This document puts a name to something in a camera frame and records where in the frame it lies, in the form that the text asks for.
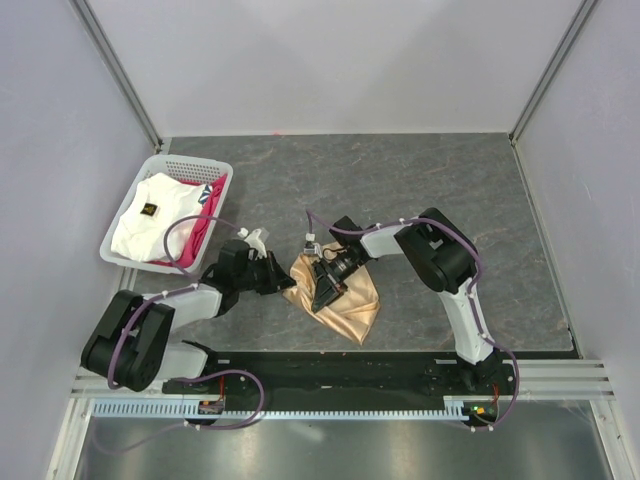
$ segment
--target robotic arm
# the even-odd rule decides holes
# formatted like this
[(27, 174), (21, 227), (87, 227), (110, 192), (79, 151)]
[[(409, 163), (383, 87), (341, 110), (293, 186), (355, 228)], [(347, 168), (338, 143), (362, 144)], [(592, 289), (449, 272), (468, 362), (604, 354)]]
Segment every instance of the robotic arm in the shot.
[[(430, 218), (449, 227), (472, 245), (439, 210), (430, 208), (419, 217)], [(334, 227), (362, 231), (346, 216), (338, 220)], [(345, 279), (369, 260), (385, 255), (404, 254), (424, 284), (440, 297), (451, 322), (458, 357), (476, 366), (492, 355), (494, 349), (485, 341), (485, 338), (491, 337), (485, 333), (487, 327), (477, 300), (475, 285), (468, 292), (476, 274), (475, 261), (462, 245), (427, 224), (399, 225), (364, 235), (342, 234), (334, 230), (331, 230), (331, 234), (342, 246), (342, 251), (331, 261), (321, 255), (320, 260), (313, 264), (316, 281), (312, 303), (314, 312), (342, 296), (347, 290)], [(476, 324), (470, 296), (476, 299), (475, 306), (482, 331)]]
[[(139, 392), (154, 380), (200, 376), (209, 349), (194, 342), (167, 345), (172, 330), (223, 315), (238, 302), (240, 292), (269, 295), (294, 286), (273, 252), (264, 247), (263, 237), (263, 231), (254, 230), (244, 240), (228, 240), (218, 261), (207, 268), (192, 291), (173, 297), (164, 292), (164, 299), (151, 303), (125, 339), (114, 381)], [(121, 290), (113, 297), (82, 352), (84, 368), (107, 377), (122, 330), (145, 297), (152, 295)]]

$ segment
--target gray tabletop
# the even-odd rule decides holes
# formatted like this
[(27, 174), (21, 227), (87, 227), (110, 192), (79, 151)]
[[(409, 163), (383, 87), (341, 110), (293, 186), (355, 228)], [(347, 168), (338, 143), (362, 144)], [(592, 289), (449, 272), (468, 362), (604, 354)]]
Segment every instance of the gray tabletop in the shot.
[[(437, 207), (477, 246), (486, 264), (479, 295), (499, 342), (517, 350), (569, 350), (567, 321), (545, 260), (505, 134), (316, 135), (174, 139), (170, 153), (230, 163), (234, 177), (221, 216), (271, 232), (268, 247), (288, 271), (306, 232), (305, 208), (333, 222), (365, 226)], [(319, 230), (321, 242), (331, 240)], [(231, 232), (222, 226), (204, 265)], [(438, 297), (405, 258), (367, 265), (382, 309), (359, 347), (280, 295), (250, 292), (226, 315), (196, 322), (175, 338), (218, 350), (452, 350)], [(139, 272), (136, 290), (185, 284)]]

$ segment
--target floor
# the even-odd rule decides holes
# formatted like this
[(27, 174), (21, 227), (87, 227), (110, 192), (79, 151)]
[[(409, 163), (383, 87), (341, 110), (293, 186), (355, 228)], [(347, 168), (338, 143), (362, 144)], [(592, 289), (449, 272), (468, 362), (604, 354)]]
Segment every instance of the floor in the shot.
[[(305, 208), (368, 226), (439, 208), (486, 263), (479, 286), (490, 331), (515, 350), (570, 350), (568, 332), (506, 134), (321, 135), (177, 138), (170, 153), (234, 168), (222, 217), (271, 232), (288, 270), (306, 232)], [(230, 231), (216, 227), (205, 264)], [(326, 232), (320, 241), (328, 242)], [(362, 347), (280, 295), (242, 294), (226, 315), (188, 325), (175, 339), (217, 350), (453, 350), (438, 297), (404, 258), (368, 265), (382, 309)], [(182, 286), (177, 275), (139, 272), (136, 290)]]
[[(174, 423), (102, 418), (90, 428), (118, 450)], [(435, 421), (265, 420), (226, 432), (180, 429), (116, 456), (87, 442), (76, 478), (612, 479), (594, 425), (588, 402), (521, 402), (493, 433), (473, 435)]]

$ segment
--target white wall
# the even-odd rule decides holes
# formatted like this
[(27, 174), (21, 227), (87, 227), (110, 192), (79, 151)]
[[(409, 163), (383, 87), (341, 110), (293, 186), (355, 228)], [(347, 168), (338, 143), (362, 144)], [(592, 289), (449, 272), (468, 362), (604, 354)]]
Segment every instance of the white wall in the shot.
[(150, 145), (66, 0), (0, 2), (0, 471), (43, 478)]
[(579, 0), (90, 0), (163, 136), (510, 130)]
[(640, 447), (640, 4), (600, 2), (521, 142), (582, 348)]

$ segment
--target white t-shirt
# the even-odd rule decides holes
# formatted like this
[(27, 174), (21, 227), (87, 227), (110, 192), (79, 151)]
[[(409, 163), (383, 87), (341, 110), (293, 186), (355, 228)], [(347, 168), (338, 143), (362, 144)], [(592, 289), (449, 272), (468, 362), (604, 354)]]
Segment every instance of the white t-shirt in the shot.
[[(118, 221), (111, 251), (138, 262), (168, 261), (164, 234), (177, 220), (202, 211), (199, 200), (205, 187), (185, 185), (164, 173), (140, 182), (131, 206)], [(182, 255), (195, 223), (187, 220), (169, 233), (167, 243), (174, 259)]]

